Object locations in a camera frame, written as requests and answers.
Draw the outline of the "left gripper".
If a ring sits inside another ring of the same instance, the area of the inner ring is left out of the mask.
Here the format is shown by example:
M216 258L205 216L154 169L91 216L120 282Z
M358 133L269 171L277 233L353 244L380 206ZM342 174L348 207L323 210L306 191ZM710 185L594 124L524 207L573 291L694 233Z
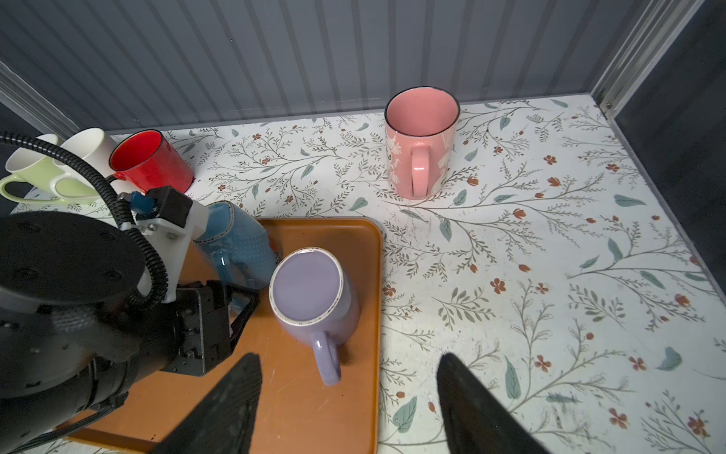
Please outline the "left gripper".
M260 291L219 280L177 287L174 357L163 371L205 376L232 355L248 321L261 302ZM246 300L230 325L228 304Z

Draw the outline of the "blue dotted mug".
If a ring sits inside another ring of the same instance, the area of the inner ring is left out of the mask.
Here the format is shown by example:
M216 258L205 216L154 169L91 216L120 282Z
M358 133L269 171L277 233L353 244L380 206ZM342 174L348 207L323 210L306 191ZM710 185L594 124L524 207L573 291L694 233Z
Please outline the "blue dotted mug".
M207 206L205 232L194 244L223 282L260 291L281 260L275 240L254 217L231 202Z

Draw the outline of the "red mug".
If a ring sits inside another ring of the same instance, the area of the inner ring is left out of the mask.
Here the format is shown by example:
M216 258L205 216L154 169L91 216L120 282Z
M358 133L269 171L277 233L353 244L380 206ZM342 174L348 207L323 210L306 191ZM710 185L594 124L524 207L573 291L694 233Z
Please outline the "red mug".
M109 158L113 175L146 193L173 187L185 193L194 182L194 171L160 131L133 134L116 146Z

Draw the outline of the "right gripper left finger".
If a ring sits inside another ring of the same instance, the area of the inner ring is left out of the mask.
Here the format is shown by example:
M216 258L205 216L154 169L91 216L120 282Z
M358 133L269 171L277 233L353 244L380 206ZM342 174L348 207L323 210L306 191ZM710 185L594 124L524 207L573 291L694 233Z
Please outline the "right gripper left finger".
M259 355L243 356L154 453L248 453L262 389Z

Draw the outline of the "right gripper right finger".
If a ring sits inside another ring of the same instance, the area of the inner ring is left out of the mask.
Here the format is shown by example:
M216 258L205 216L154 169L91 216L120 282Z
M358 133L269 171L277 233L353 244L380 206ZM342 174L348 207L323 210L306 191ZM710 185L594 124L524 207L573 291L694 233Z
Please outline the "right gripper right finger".
M456 355L442 356L437 386L450 452L546 452Z

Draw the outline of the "light green mug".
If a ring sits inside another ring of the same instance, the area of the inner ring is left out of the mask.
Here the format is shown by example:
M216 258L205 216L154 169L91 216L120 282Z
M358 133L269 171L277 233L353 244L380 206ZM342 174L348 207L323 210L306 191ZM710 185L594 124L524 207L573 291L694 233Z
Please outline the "light green mug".
M17 204L43 204L43 200L30 200L11 195L6 186L11 183L29 183L41 191L55 196L50 183L60 177L57 202L92 202L99 198L98 193L79 180L64 178L64 172L53 164L53 160L31 149L19 148L7 160L5 169L9 176L1 180L1 196Z

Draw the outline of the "purple mug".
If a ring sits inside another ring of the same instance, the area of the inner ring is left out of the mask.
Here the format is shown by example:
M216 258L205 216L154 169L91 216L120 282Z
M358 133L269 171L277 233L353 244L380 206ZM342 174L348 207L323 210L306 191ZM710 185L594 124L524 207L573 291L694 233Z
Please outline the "purple mug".
M338 348L353 337L360 319L355 289L340 261L319 247L291 253L272 274L268 300L285 331L312 348L323 383L340 383Z

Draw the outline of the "white mug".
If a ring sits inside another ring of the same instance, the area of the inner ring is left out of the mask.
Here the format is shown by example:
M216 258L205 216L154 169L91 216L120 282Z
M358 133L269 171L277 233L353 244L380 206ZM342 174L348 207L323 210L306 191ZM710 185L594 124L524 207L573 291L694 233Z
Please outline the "white mug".
M103 177L109 177L115 175L115 172L110 167L110 158L117 147L117 143L111 136L101 130L100 128L90 128L68 138L64 143L60 144L60 147L69 151L77 157L81 158L87 164L97 170ZM54 160L53 164L57 166L63 173L64 177L72 177L83 185L91 187L92 185L84 179L79 172L70 168L70 166ZM132 191L142 190L136 187L133 183L125 180L114 180L111 182L111 186L117 193L126 192L131 193Z

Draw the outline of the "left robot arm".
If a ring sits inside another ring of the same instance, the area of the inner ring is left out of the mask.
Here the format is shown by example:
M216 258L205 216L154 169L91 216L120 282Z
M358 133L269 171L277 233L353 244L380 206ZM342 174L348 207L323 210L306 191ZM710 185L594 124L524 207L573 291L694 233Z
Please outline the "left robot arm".
M140 247L97 219L2 219L3 452L96 423L147 376L204 376L232 356L259 292L210 280L177 287L171 303L135 305L145 268Z

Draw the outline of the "pink ghost pattern mug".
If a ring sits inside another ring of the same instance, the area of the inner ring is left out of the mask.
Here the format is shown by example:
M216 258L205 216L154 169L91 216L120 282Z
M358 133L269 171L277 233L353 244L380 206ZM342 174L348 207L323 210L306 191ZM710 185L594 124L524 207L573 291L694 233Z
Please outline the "pink ghost pattern mug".
M441 191L460 116L457 99L433 86L408 88L388 102L389 182L399 197L425 200Z

